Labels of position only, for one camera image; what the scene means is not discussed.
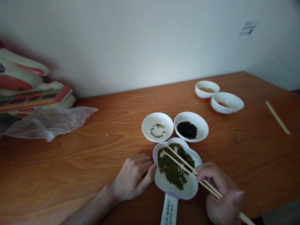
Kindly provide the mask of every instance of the left hand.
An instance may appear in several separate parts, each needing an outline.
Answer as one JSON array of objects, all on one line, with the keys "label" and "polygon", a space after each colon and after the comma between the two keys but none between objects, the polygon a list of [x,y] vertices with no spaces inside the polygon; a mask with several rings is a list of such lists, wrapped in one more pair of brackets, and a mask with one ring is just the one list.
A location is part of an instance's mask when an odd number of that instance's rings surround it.
[{"label": "left hand", "polygon": [[146,154],[134,155],[127,158],[119,175],[112,182],[115,198],[122,202],[137,197],[152,183],[157,164]]}]

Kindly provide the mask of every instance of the red and white toy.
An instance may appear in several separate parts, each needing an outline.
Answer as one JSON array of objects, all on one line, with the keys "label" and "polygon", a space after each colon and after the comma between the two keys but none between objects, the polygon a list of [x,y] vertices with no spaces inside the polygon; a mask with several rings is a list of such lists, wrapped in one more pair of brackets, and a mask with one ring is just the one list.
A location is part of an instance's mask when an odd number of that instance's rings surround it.
[{"label": "red and white toy", "polygon": [[0,42],[0,113],[24,117],[40,108],[71,108],[73,90],[60,82],[43,83],[50,73],[43,64],[16,55]]}]

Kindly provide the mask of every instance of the wood grain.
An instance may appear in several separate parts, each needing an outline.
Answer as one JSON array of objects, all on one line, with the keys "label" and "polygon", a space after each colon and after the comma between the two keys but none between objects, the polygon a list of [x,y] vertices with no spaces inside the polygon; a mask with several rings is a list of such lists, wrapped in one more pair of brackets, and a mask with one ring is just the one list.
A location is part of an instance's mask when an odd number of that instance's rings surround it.
[{"label": "wood grain", "polygon": [[[156,144],[144,137],[141,125],[153,112],[174,120],[178,113],[191,111],[207,121],[208,137],[189,146],[246,191],[242,211],[248,217],[299,196],[299,97],[245,72],[202,80],[239,96],[245,108],[228,115],[215,112],[210,99],[196,96],[194,84],[199,80],[193,80],[79,100],[76,106],[99,111],[82,128],[52,142],[1,138],[0,224],[63,221],[114,179],[127,157],[152,155]],[[265,101],[292,135],[278,126]],[[199,186],[195,198],[179,201],[178,224],[210,224],[207,193]],[[104,224],[159,224],[163,202],[164,193],[153,183],[141,196],[114,209]]]}]

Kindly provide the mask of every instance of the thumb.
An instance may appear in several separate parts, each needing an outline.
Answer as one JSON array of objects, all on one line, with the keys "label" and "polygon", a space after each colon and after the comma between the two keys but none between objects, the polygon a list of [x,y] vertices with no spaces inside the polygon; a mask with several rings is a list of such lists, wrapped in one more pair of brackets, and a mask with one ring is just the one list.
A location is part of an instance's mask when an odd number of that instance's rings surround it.
[{"label": "thumb", "polygon": [[144,192],[144,190],[152,183],[155,177],[155,172],[157,169],[157,164],[153,164],[149,170],[147,175],[144,177],[144,179],[141,180],[141,182],[136,187],[136,196],[140,195]]},{"label": "thumb", "polygon": [[241,190],[230,190],[222,198],[222,204],[232,214],[238,215],[241,211],[242,201],[244,199],[245,192]]}]

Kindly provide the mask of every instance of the clear plastic bag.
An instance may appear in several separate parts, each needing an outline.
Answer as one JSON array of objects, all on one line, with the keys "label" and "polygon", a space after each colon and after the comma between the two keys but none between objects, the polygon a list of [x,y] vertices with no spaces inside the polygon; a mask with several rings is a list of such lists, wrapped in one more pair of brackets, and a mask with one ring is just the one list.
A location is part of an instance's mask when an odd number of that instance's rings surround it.
[{"label": "clear plastic bag", "polygon": [[70,133],[85,124],[97,108],[78,106],[71,109],[48,108],[16,121],[4,132],[15,138],[45,138],[52,141],[60,134]]}]

